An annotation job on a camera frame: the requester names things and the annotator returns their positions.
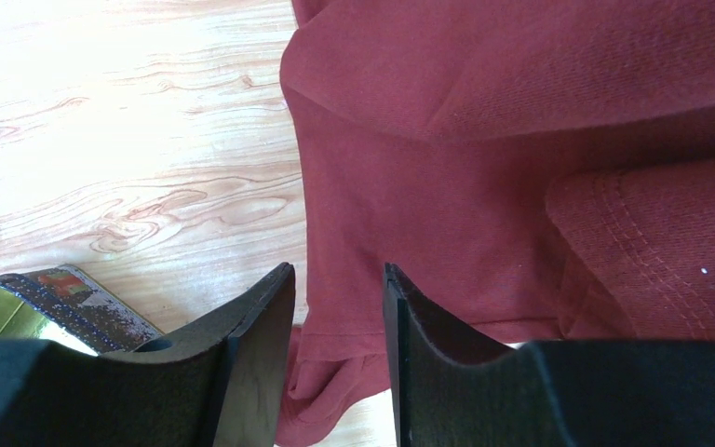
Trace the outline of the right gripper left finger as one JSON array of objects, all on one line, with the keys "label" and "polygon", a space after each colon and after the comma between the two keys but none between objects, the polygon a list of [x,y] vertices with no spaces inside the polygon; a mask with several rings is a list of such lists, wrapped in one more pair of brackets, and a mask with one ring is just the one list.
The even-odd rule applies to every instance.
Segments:
[{"label": "right gripper left finger", "polygon": [[269,446],[295,271],[132,352],[0,342],[0,446]]}]

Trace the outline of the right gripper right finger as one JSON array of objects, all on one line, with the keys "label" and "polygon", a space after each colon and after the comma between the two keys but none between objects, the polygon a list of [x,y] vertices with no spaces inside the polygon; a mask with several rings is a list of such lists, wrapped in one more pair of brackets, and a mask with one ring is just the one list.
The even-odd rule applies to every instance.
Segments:
[{"label": "right gripper right finger", "polygon": [[399,446],[571,446],[534,352],[475,330],[384,267],[384,333]]}]

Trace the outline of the gold metal tray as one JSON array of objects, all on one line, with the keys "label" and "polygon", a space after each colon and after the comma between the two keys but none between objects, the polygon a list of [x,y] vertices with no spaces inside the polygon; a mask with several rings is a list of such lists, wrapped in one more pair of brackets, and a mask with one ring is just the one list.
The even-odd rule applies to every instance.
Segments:
[{"label": "gold metal tray", "polygon": [[0,276],[0,339],[44,339],[98,356],[163,332],[70,264]]}]

